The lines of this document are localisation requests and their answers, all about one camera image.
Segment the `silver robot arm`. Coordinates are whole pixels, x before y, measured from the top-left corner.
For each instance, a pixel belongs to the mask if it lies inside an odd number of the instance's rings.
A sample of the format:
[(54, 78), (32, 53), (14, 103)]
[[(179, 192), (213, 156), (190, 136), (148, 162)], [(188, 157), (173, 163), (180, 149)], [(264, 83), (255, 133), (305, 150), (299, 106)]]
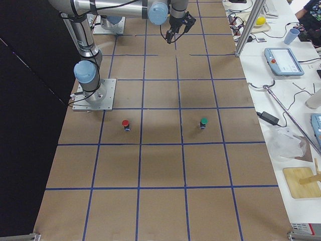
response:
[(97, 105), (105, 99), (106, 89), (100, 79), (102, 53), (95, 45), (87, 19), (88, 14), (100, 16), (112, 24), (124, 17), (141, 17), (152, 24), (170, 24), (163, 38), (168, 44), (184, 26), (187, 33), (195, 18), (187, 11), (188, 1), (50, 1), (59, 16), (70, 28), (70, 35), (78, 49), (81, 61), (74, 67), (74, 74), (82, 87), (82, 101)]

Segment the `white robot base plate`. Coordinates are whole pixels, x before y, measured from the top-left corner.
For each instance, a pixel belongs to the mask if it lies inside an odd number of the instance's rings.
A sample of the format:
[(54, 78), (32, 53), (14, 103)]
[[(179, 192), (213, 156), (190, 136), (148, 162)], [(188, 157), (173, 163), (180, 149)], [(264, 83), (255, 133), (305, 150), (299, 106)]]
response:
[(72, 103), (74, 111), (112, 111), (114, 94), (116, 89), (116, 79), (100, 79), (100, 87), (93, 95), (83, 92), (80, 84), (77, 92), (81, 94), (75, 96), (75, 103)]

